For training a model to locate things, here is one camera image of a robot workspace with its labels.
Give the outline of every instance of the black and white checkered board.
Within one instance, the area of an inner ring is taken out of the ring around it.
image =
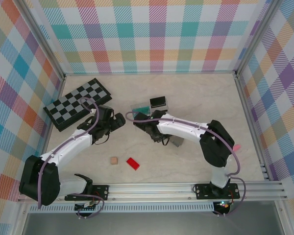
[[[59,131],[63,131],[65,128],[89,114],[78,102],[80,98],[92,98],[97,105],[101,105],[112,99],[110,95],[111,94],[98,80],[94,78],[48,105],[44,110],[51,118],[54,126]],[[90,101],[85,101],[84,104],[90,109],[95,107]]]

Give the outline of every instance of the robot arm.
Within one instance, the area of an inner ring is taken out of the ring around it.
[[[161,142],[173,135],[199,143],[205,160],[212,169],[211,184],[222,189],[229,183],[225,167],[231,152],[218,138],[201,129],[204,127],[214,131],[233,148],[233,139],[218,121],[213,120],[211,123],[191,122],[158,110],[150,116],[142,113],[135,116],[135,120],[139,121],[148,119],[155,119],[155,121],[134,122],[134,125],[147,132],[155,142]]]
[[[104,105],[100,105],[98,108],[98,123],[94,128],[89,130],[88,133],[79,136],[93,126],[97,113],[80,124],[73,135],[68,138],[73,138],[73,140],[61,147],[55,154],[53,154],[53,152],[58,146],[40,157],[32,155],[26,160],[19,186],[20,193],[34,200],[38,200],[38,172],[46,159],[51,155],[51,159],[46,164],[42,175],[42,205],[50,205],[58,196],[72,193],[91,194],[91,179],[80,174],[75,174],[70,179],[60,181],[59,171],[85,148],[88,148],[103,136],[109,136],[111,132],[124,126],[125,119],[122,114],[118,113],[114,115],[113,109]]]

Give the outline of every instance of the green object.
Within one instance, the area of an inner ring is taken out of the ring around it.
[[[136,108],[136,109],[132,109],[133,112],[140,112],[143,113],[145,115],[150,115],[150,108],[149,106],[145,106],[145,107],[141,107],[141,108]]]

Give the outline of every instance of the red block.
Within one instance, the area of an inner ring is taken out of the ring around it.
[[[139,168],[139,164],[132,158],[127,159],[126,161],[131,167],[133,167],[134,170],[137,170]]]

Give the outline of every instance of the small wooden cube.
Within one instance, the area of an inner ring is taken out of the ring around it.
[[[111,165],[117,165],[118,164],[118,158],[117,157],[112,157],[110,159],[110,163],[111,163]]]

